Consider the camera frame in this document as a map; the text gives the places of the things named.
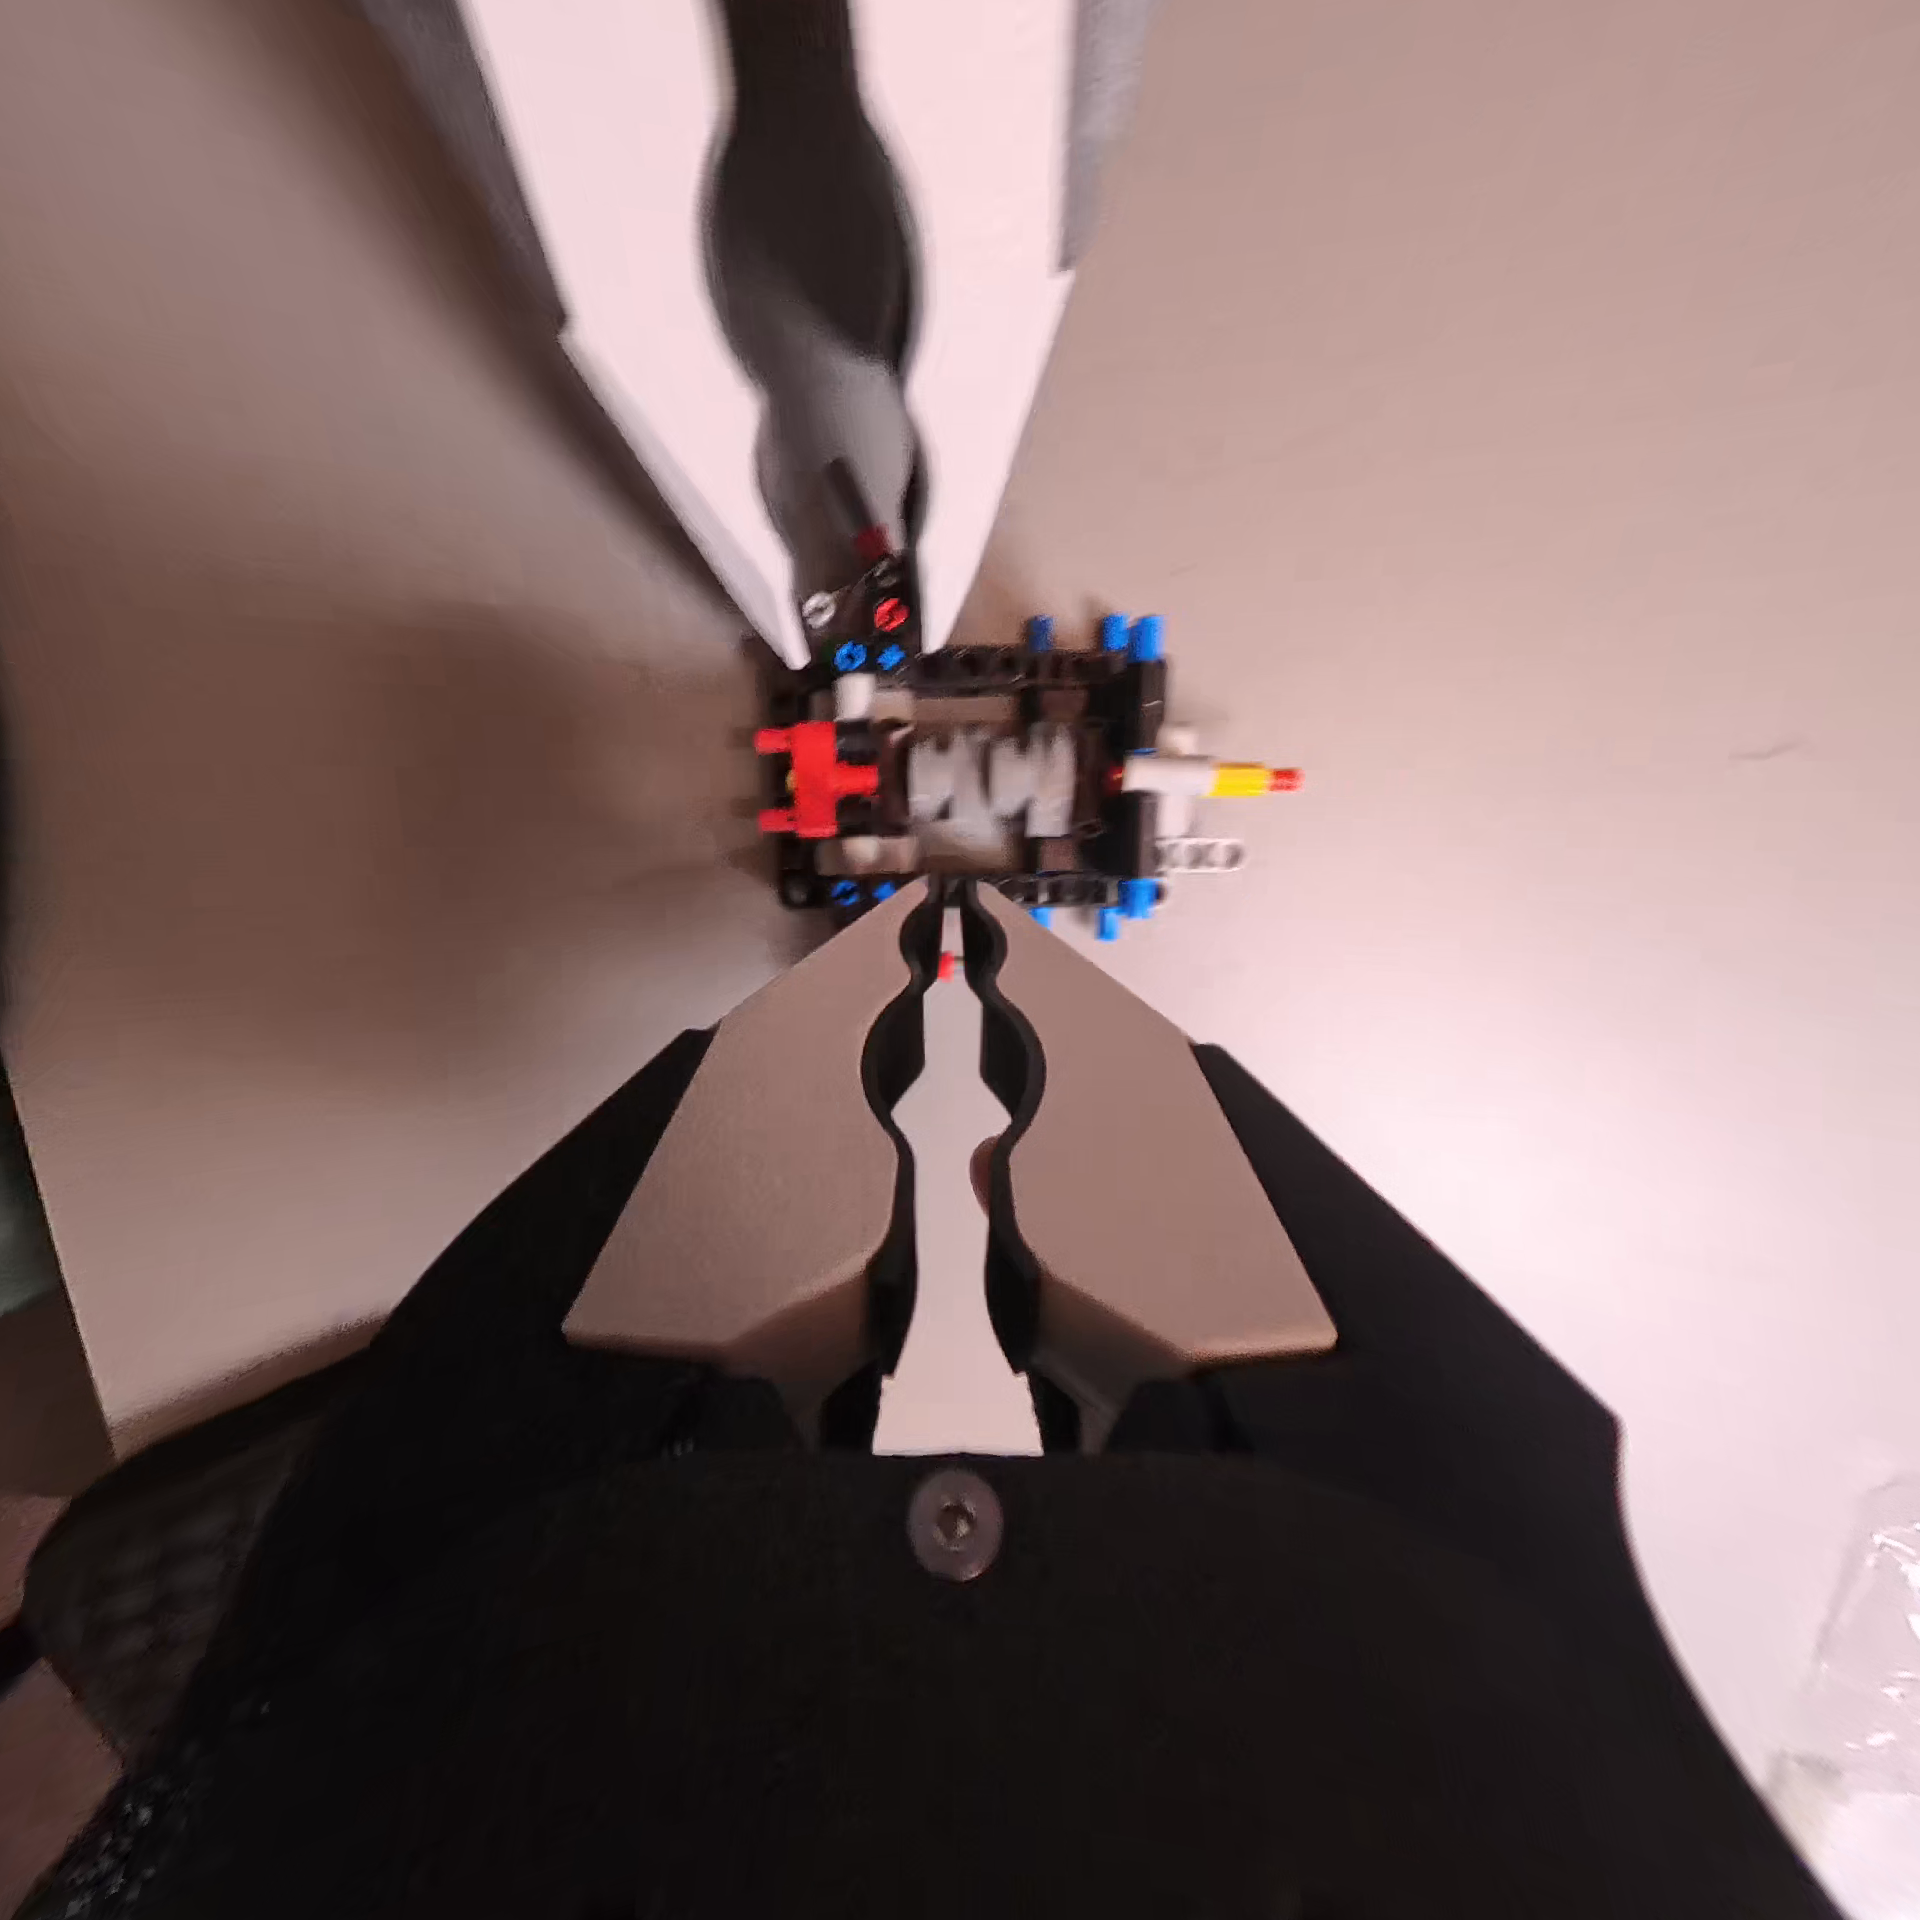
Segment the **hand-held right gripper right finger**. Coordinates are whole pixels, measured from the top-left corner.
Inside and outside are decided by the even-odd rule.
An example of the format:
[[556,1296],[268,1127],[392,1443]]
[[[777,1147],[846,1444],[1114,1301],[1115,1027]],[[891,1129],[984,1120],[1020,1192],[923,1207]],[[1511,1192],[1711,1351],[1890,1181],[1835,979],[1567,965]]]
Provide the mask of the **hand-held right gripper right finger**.
[[1135,1395],[1331,1354],[1331,1312],[1193,1044],[992,887],[967,888],[988,1308],[1046,1449],[1102,1449]]

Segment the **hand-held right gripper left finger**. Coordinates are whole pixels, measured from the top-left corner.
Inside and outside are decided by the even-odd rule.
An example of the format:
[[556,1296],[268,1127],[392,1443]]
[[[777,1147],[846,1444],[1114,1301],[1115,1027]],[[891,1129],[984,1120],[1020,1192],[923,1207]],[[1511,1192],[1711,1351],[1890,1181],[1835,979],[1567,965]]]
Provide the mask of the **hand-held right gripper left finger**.
[[913,1307],[893,1113],[931,973],[934,890],[911,880],[709,1030],[563,1318],[571,1346],[764,1382],[811,1444],[871,1429]]

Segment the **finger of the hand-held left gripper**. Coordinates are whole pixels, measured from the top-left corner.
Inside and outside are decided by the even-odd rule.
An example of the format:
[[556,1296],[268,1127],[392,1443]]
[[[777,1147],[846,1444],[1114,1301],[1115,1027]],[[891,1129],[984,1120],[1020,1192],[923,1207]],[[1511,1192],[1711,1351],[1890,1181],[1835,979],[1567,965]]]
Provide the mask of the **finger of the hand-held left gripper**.
[[956,631],[1035,404],[1100,186],[1140,96],[1143,3],[852,5],[904,195],[916,559],[928,652]]
[[352,5],[577,389],[747,629],[808,656],[755,477],[759,397],[708,293],[731,66],[711,5]]

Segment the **black lego beam subassembly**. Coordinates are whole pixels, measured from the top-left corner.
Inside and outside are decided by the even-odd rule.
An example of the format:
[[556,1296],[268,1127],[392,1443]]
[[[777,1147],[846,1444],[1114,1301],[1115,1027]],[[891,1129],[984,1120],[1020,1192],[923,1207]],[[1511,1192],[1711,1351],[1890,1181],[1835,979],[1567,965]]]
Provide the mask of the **black lego beam subassembly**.
[[818,905],[836,932],[908,901],[895,929],[897,956],[911,985],[964,980],[995,987],[1006,961],[1003,936],[989,930],[992,898],[1040,925],[1072,908],[1106,905],[1102,882],[1065,875],[1014,877],[905,877],[828,875],[818,882]]

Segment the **lego chassis assembly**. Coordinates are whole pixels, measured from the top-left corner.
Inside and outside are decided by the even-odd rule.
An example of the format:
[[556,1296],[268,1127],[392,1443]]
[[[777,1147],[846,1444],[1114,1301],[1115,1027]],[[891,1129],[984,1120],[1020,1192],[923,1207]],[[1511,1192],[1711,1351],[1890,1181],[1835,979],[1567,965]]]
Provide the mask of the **lego chassis assembly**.
[[804,656],[766,666],[751,734],[784,908],[843,929],[911,882],[973,882],[1114,942],[1169,880],[1241,867],[1203,809],[1301,791],[1299,771],[1216,757],[1169,721],[1156,617],[1110,613],[1064,646],[1040,615],[1012,642],[925,650],[904,540],[846,461],[821,479],[848,569],[799,603]]

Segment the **black mesh chair seat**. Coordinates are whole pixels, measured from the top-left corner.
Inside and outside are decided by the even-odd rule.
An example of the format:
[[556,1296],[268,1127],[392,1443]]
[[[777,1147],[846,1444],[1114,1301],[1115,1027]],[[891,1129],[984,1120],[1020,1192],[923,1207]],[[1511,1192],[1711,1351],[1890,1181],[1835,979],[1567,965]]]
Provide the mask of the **black mesh chair seat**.
[[436,1429],[369,1353],[140,1453],[53,1525],[22,1625],[120,1767],[14,1917],[381,1909],[328,1805],[372,1786],[372,1739],[328,1679],[433,1556]]

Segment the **crumpled clear plastic bag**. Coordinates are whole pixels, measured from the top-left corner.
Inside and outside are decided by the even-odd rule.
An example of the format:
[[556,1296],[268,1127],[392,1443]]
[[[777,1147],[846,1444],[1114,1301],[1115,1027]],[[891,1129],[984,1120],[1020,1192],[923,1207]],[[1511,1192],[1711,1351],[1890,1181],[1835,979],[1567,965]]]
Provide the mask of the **crumpled clear plastic bag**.
[[1918,1478],[1859,1503],[1766,1782],[1802,1855],[1858,1863],[1899,1842],[1916,1860]]

